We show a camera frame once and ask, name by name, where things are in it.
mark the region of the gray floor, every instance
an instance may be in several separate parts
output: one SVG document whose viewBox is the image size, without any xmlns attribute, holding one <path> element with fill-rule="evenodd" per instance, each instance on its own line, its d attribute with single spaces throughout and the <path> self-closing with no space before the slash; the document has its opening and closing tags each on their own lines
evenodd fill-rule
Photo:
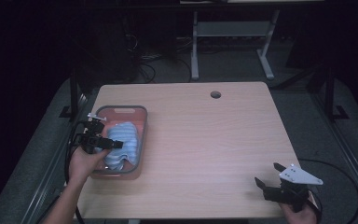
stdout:
<svg viewBox="0 0 358 224">
<path fill-rule="evenodd" d="M 268 59 L 276 77 L 272 81 L 267 80 L 257 60 L 255 47 L 255 44 L 251 44 L 241 50 L 231 49 L 214 54 L 201 54 L 198 82 L 263 81 L 269 86 L 275 86 L 301 71 L 285 67 L 291 43 L 273 43 Z M 179 57 L 190 64 L 189 53 L 180 54 Z M 189 71 L 183 62 L 158 60 L 149 65 L 156 69 L 154 80 L 157 83 L 188 81 Z M 356 179 L 351 163 L 343 153 L 342 142 L 337 140 L 337 131 L 345 138 L 345 143 L 348 143 L 358 161 L 358 105 L 351 92 L 342 83 L 336 81 L 335 103 L 343 106 L 350 119 L 337 120 L 332 124 L 326 120 L 318 106 L 323 92 L 316 95 L 306 92 L 305 85 L 308 80 L 304 78 L 284 91 L 271 91 L 293 148 L 299 158 L 332 163 Z M 143 78 L 139 77 L 134 83 L 143 82 Z M 90 111 L 97 93 L 98 89 L 87 96 L 87 102 L 80 111 L 80 119 L 85 118 Z M 59 115 L 62 108 L 69 104 L 69 85 L 66 81 L 52 100 L 0 196 L 0 223 L 34 223 L 59 194 L 63 184 L 60 152 L 71 128 L 69 119 L 59 118 Z M 355 188 L 349 179 L 338 170 L 324 164 L 311 161 L 301 161 L 300 164 L 305 170 L 324 181 L 323 186 L 312 188 L 323 205 L 322 223 L 347 223 L 354 215 L 358 201 Z M 119 222 L 124 223 L 125 220 L 87 220 L 87 223 Z M 219 223 L 242 223 L 242 221 L 224 220 Z M 251 219 L 249 223 L 286 222 L 282 218 L 276 218 Z"/>
</svg>

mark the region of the table grommet hole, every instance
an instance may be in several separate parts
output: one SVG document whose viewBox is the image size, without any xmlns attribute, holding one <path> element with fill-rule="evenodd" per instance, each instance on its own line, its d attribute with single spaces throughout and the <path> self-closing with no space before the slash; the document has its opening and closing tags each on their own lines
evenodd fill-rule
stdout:
<svg viewBox="0 0 358 224">
<path fill-rule="evenodd" d="M 219 99 L 222 96 L 222 93 L 220 91 L 211 91 L 211 97 L 214 99 Z"/>
</svg>

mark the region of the forearm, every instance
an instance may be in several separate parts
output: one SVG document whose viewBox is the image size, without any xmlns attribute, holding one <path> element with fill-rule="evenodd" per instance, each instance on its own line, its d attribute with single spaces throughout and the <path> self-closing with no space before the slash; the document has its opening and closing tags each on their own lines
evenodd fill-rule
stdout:
<svg viewBox="0 0 358 224">
<path fill-rule="evenodd" d="M 70 180 L 44 223 L 72 223 L 83 185 L 83 180 Z"/>
</svg>

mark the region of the light wood tabletop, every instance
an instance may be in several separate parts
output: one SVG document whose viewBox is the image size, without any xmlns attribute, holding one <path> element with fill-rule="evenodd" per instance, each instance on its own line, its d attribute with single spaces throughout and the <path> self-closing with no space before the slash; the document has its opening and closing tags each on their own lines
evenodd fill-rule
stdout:
<svg viewBox="0 0 358 224">
<path fill-rule="evenodd" d="M 78 202 L 82 217 L 282 216 L 255 176 L 279 187 L 273 162 L 298 161 L 265 83 L 108 85 L 92 112 L 104 105 L 147 109 L 142 172 L 135 180 L 89 177 Z"/>
</svg>

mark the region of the white triangular bracket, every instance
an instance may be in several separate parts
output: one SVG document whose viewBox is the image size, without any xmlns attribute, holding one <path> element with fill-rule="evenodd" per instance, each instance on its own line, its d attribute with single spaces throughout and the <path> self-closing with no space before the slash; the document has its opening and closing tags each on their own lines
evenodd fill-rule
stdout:
<svg viewBox="0 0 358 224">
<path fill-rule="evenodd" d="M 291 164 L 290 167 L 281 172 L 279 177 L 295 184 L 322 185 L 324 183 L 318 177 L 307 173 L 294 164 Z"/>
</svg>

